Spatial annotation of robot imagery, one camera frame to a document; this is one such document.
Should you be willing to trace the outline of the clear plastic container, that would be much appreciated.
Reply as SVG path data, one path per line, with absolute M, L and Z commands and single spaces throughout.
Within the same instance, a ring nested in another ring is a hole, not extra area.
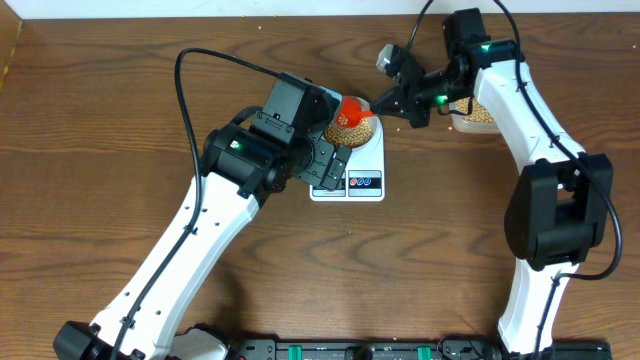
M 460 112 L 455 111 L 456 102 L 450 103 L 448 105 L 448 110 L 451 112 L 452 126 L 455 130 L 461 133 L 476 135 L 495 135 L 500 133 L 500 130 L 498 129 L 497 123 L 495 121 L 494 123 L 478 123 L 466 121 L 461 116 Z

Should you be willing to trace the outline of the grey round bowl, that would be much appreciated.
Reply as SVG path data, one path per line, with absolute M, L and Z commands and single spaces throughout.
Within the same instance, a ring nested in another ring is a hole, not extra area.
M 367 105 L 367 103 L 366 103 L 366 102 L 362 102 L 359 98 L 356 98 L 356 99 L 357 99 L 357 101 L 360 103 L 360 105 L 362 106 L 362 108 L 363 108 L 364 110 L 370 110 L 370 109 L 368 108 L 368 105 Z M 375 135 L 376 130 L 377 130 L 377 127 L 378 127 L 378 125 L 377 125 L 377 123 L 378 123 L 378 119 L 377 119 L 377 117 L 373 114 L 373 116 L 372 116 L 372 117 L 365 118 L 365 120 L 368 120 L 368 121 L 369 121 L 369 123 L 371 124 L 372 128 L 375 130 L 375 132 L 374 132 L 374 135 Z

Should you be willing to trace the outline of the red plastic measuring scoop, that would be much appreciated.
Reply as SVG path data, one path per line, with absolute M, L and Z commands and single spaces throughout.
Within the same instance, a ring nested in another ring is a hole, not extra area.
M 356 98 L 344 97 L 335 123 L 343 128 L 355 128 L 363 119 L 372 116 L 373 113 L 370 110 L 364 110 Z

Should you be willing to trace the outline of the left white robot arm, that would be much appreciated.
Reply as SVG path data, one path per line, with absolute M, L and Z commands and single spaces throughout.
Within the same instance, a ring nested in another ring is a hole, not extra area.
M 180 210 L 141 267 L 89 323 L 67 322 L 60 359 L 213 359 L 229 347 L 201 329 L 177 328 L 230 242 L 290 178 L 333 190 L 351 155 L 323 138 L 344 98 L 291 74 L 278 75 L 264 106 L 212 131 Z

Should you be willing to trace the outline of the white digital kitchen scale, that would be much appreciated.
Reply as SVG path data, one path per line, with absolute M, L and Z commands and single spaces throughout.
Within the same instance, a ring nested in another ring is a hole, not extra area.
M 376 117 L 378 127 L 373 139 L 364 146 L 352 149 L 338 187 L 330 191 L 311 186 L 309 196 L 313 201 L 380 202 L 384 199 L 386 185 L 384 130 L 379 117 Z

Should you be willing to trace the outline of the yellow soybeans in container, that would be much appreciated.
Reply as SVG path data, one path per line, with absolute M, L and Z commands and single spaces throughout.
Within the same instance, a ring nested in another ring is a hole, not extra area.
M 493 117 L 488 110 L 480 105 L 475 98 L 460 99 L 455 103 L 455 111 L 470 122 L 494 123 Z

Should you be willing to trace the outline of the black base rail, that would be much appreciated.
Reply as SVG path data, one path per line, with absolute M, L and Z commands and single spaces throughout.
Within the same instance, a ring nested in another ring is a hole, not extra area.
M 545 331 L 498 331 L 490 337 L 445 335 L 437 340 L 312 341 L 253 337 L 232 340 L 197 324 L 174 338 L 170 359 L 221 360 L 430 360 L 543 359 L 612 360 L 609 343 L 600 340 L 554 341 Z

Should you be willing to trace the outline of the soybeans in bowl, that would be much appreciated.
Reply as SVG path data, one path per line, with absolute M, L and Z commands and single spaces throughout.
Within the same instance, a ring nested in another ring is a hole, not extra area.
M 355 127 L 348 127 L 349 119 L 340 116 L 324 132 L 326 140 L 336 146 L 346 146 L 351 149 L 363 146 L 374 135 L 375 130 L 368 120 L 361 120 Z

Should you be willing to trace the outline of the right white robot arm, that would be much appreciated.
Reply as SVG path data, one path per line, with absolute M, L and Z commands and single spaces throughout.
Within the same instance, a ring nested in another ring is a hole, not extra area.
M 564 290 L 605 230 L 621 227 L 611 200 L 613 167 L 559 124 L 533 83 L 518 36 L 491 38 L 476 8 L 447 16 L 442 30 L 449 62 L 435 71 L 426 71 L 408 47 L 381 50 L 377 68 L 393 84 L 371 109 L 415 128 L 426 127 L 432 114 L 451 114 L 458 100 L 492 116 L 519 177 L 504 217 L 515 272 L 497 340 L 485 355 L 549 359 Z

